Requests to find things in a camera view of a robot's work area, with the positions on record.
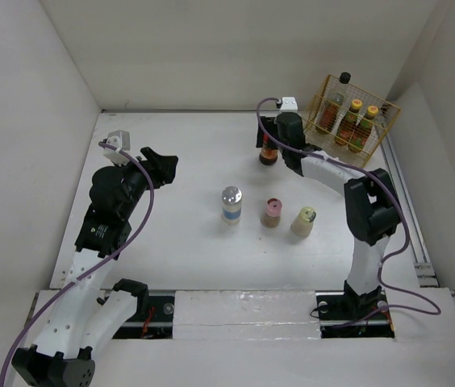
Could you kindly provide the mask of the red-cap dark sauce jar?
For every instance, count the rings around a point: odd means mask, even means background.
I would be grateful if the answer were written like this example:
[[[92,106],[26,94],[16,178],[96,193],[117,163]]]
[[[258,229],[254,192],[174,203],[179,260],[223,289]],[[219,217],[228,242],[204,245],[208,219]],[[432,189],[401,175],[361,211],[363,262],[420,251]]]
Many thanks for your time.
[[[259,154],[259,161],[263,165],[273,165],[278,160],[278,148],[267,135],[263,136],[261,150]]]

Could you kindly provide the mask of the tall black-cap glass bottle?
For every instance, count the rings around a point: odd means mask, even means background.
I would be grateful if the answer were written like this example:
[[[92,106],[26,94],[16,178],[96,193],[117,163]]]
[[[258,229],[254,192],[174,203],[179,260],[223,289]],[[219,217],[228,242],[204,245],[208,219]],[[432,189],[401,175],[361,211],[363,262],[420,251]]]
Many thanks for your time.
[[[344,105],[346,99],[347,86],[351,80],[351,74],[342,72],[337,83],[330,89],[324,100],[324,108],[319,117],[318,127],[316,130],[321,135],[327,135],[332,132],[335,126],[339,109]]]

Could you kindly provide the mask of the silver-cap blue-label shaker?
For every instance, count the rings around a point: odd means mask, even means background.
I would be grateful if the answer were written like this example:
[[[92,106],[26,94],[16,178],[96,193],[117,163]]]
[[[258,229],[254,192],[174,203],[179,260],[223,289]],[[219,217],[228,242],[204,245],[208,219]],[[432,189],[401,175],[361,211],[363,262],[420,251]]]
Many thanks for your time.
[[[243,194],[236,186],[228,186],[222,192],[222,218],[227,224],[237,224],[242,211]]]

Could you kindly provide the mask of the yellow-cap sauce bottle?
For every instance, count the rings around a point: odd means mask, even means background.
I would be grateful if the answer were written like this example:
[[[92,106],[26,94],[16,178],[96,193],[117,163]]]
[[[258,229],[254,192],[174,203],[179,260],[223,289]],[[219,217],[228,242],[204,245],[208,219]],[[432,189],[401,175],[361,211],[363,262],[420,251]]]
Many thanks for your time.
[[[374,105],[369,105],[364,117],[355,127],[350,141],[349,151],[359,153],[363,150],[374,126],[374,119],[377,117],[379,109]]]
[[[356,128],[358,115],[363,106],[362,100],[355,98],[351,101],[344,117],[341,119],[334,137],[334,143],[339,146],[349,144],[352,134]]]

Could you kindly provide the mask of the yellow-cap sauce bottle front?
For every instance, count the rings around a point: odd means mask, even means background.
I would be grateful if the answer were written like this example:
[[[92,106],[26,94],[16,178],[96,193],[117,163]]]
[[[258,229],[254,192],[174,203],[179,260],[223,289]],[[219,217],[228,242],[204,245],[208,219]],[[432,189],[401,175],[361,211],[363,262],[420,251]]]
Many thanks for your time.
[[[374,105],[369,105],[364,117],[355,127],[350,141],[349,151],[359,153],[363,150],[374,126],[374,119],[377,117],[379,109]]]

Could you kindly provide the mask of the yellow-cap beige jar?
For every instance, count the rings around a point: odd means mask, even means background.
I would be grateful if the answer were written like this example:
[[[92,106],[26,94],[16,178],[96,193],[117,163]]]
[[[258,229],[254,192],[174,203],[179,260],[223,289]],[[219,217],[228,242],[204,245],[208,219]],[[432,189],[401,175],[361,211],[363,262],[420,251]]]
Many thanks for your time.
[[[301,238],[309,236],[316,218],[315,209],[310,206],[303,207],[291,224],[292,232]]]

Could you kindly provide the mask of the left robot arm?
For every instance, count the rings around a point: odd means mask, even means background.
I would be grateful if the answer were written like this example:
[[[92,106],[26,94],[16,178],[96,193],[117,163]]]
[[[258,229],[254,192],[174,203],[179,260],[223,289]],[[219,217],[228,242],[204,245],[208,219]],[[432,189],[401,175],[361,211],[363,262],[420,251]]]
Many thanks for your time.
[[[153,315],[146,284],[121,279],[99,299],[102,283],[120,253],[140,233],[129,218],[143,194],[152,205],[155,191],[173,182],[178,158],[141,148],[139,157],[100,144],[112,162],[94,173],[90,205],[75,242],[73,261],[63,288],[44,306],[50,312],[30,347],[11,357],[14,370],[30,386],[87,386],[95,359],[129,319]]]

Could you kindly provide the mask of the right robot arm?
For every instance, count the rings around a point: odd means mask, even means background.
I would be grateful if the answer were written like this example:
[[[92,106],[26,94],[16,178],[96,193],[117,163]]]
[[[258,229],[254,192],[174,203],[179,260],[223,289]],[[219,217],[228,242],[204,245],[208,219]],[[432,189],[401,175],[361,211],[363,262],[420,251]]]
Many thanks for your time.
[[[315,312],[323,320],[346,323],[378,312],[385,250],[403,221],[389,173],[351,166],[308,144],[302,120],[295,112],[258,116],[257,122],[258,147],[269,143],[282,154],[289,169],[321,182],[344,199],[346,223],[354,238],[351,269],[343,292],[318,296]]]

